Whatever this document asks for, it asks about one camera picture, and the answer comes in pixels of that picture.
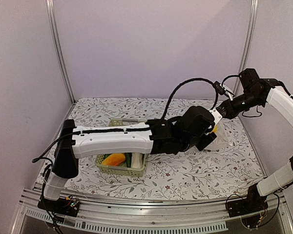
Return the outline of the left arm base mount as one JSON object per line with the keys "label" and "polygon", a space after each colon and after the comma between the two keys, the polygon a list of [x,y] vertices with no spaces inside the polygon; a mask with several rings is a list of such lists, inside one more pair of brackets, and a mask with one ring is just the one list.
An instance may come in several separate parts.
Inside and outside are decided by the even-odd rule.
{"label": "left arm base mount", "polygon": [[60,197],[56,201],[41,197],[38,202],[38,208],[52,214],[77,217],[80,209],[80,200],[71,195],[66,198]]}

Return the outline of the white green bok choy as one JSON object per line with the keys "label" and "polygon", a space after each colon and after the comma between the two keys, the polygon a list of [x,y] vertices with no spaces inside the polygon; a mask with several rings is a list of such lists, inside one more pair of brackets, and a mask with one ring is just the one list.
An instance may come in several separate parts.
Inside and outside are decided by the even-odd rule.
{"label": "white green bok choy", "polygon": [[140,169],[143,166],[144,154],[132,153],[131,168]]}

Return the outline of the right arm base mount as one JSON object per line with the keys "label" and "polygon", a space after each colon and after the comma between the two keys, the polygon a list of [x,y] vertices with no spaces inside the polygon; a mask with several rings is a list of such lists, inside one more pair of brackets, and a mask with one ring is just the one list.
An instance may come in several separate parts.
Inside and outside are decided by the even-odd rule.
{"label": "right arm base mount", "polygon": [[267,196],[260,196],[257,184],[254,184],[248,188],[246,198],[231,201],[227,199],[225,207],[228,211],[229,217],[248,215],[267,209],[268,203],[266,199]]}

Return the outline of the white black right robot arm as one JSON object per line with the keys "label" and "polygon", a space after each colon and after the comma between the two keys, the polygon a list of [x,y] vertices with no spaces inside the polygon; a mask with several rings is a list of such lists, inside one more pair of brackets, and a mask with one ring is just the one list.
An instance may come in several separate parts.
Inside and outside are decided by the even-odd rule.
{"label": "white black right robot arm", "polygon": [[[266,104],[276,109],[293,128],[293,96],[284,83],[274,78],[260,78],[253,68],[247,68],[238,75],[243,94],[223,101],[216,110],[222,118],[233,119],[239,113],[252,107]],[[262,199],[271,193],[283,190],[293,184],[293,156],[283,167],[272,175],[249,187],[248,198],[243,201],[243,209],[254,212],[261,206]]]}

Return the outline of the yellow lemon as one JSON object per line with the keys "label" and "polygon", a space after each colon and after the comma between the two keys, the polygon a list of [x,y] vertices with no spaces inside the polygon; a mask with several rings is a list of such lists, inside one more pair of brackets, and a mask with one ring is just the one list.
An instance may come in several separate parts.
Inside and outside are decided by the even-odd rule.
{"label": "yellow lemon", "polygon": [[213,128],[213,130],[211,132],[209,132],[209,134],[212,134],[212,133],[216,133],[217,132],[217,128],[218,128],[218,125],[216,124]]}

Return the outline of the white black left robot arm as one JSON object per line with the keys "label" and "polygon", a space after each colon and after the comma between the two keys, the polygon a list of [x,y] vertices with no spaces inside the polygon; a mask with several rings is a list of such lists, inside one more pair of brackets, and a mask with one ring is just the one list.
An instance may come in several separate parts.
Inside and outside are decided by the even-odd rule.
{"label": "white black left robot arm", "polygon": [[43,202],[53,212],[63,207],[60,193],[66,182],[78,175],[80,158],[112,153],[175,155],[192,146],[202,150],[215,139],[213,129],[221,119],[216,109],[201,106],[191,106],[181,117],[152,119],[118,128],[87,128],[68,119],[59,138],[51,143],[56,146],[55,160],[44,183]]}

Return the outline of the clear zip top bag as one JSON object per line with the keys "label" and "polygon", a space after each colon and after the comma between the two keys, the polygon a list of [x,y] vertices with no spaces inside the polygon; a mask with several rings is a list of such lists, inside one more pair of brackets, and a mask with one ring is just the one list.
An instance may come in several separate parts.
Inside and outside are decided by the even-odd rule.
{"label": "clear zip top bag", "polygon": [[218,125],[218,128],[217,128],[217,132],[215,133],[216,139],[212,143],[210,143],[205,148],[205,150],[217,151],[217,150],[225,149],[226,147],[233,146],[232,142],[229,140],[226,134],[225,126],[221,122],[219,122],[217,125]]}

